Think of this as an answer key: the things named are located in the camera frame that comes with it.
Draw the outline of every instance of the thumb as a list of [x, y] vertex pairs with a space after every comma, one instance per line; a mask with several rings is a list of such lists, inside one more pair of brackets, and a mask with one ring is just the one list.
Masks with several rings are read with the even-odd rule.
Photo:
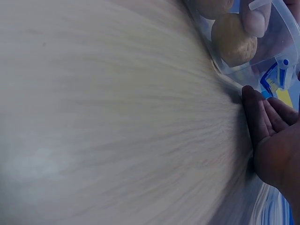
[[271, 3], [263, 5], [253, 11], [249, 8], [249, 3], [253, 0], [240, 1], [240, 14], [242, 17], [245, 31], [249, 34], [262, 38], [268, 28]]

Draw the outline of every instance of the clear plastic container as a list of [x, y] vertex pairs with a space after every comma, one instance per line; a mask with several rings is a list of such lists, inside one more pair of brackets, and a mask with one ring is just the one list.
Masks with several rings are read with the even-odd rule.
[[245, 0], [247, 7], [252, 11], [259, 11], [268, 4], [270, 20], [264, 36], [257, 38], [254, 57], [241, 65], [230, 67], [221, 57], [216, 43], [212, 41], [211, 31], [216, 20], [206, 15], [207, 5], [213, 5], [207, 4], [208, 1], [217, 2], [217, 4], [222, 4], [222, 1], [231, 2], [231, 7], [227, 11], [212, 16], [220, 20], [221, 15], [225, 13], [239, 14], [240, 0], [185, 0], [221, 74], [241, 86], [251, 85], [254, 89], [267, 92], [270, 96], [273, 96], [278, 88], [289, 89], [297, 80], [300, 71], [298, 65], [300, 63], [300, 29], [285, 3], [282, 0]]

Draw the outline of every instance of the finger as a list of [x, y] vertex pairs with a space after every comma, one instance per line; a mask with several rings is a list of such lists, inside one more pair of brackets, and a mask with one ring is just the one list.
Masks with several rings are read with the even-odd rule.
[[263, 105], [268, 115], [268, 118], [271, 121], [273, 129], [277, 133], [289, 127], [289, 125], [282, 119], [282, 117], [276, 112], [276, 110], [271, 106], [271, 104], [267, 100], [263, 101]]
[[262, 102], [257, 98], [255, 91], [250, 86], [243, 87], [242, 96], [248, 129], [253, 148], [255, 149], [262, 139], [269, 136], [264, 116], [259, 105]]
[[245, 31], [253, 36], [261, 38], [264, 36], [264, 33], [268, 28], [271, 3], [251, 11], [249, 3], [252, 1], [253, 0], [240, 1], [240, 14], [242, 16]]
[[276, 131], [273, 129], [272, 123], [271, 123], [271, 121], [268, 117], [268, 114], [266, 112], [266, 109], [264, 107], [264, 102], [267, 100], [264, 98], [264, 96], [260, 92], [255, 91], [255, 93], [256, 93], [257, 99], [259, 100], [259, 107], [262, 112], [263, 119], [266, 124], [267, 130], [269, 132], [269, 136], [273, 136], [274, 134], [276, 134]]
[[278, 113], [278, 115], [283, 119], [283, 121], [285, 121], [289, 126], [297, 122], [298, 113], [296, 110], [274, 97], [268, 98], [268, 102]]

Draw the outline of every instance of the round nut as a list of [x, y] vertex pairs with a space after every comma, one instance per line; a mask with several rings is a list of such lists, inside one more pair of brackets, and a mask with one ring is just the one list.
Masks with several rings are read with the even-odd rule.
[[224, 14], [214, 22], [211, 40], [229, 67], [249, 62], [257, 49], [257, 38], [244, 30], [240, 15], [234, 13]]
[[234, 0], [196, 0], [199, 13], [210, 20], [217, 19], [220, 15], [227, 13], [233, 6]]

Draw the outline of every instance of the person's hand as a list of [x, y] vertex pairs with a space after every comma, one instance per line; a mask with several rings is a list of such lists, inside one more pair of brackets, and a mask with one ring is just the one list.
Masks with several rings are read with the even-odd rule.
[[[249, 3], [253, 0], [240, 1], [240, 14], [245, 31], [258, 37], [257, 52], [251, 60], [254, 65], [262, 60], [269, 59], [284, 51], [293, 43], [280, 14], [272, 4], [266, 4], [253, 11], [249, 9]], [[300, 0], [284, 0], [297, 23], [300, 22]], [[260, 72], [267, 70], [270, 65], [259, 65]]]
[[[258, 38], [264, 36], [270, 20], [271, 3], [250, 11], [249, 3], [253, 0], [240, 1], [240, 14], [245, 30]], [[284, 0], [296, 22], [300, 22], [300, 0]]]
[[267, 100], [250, 86], [242, 89], [243, 106], [260, 179], [281, 191], [300, 222], [300, 117], [276, 98]]

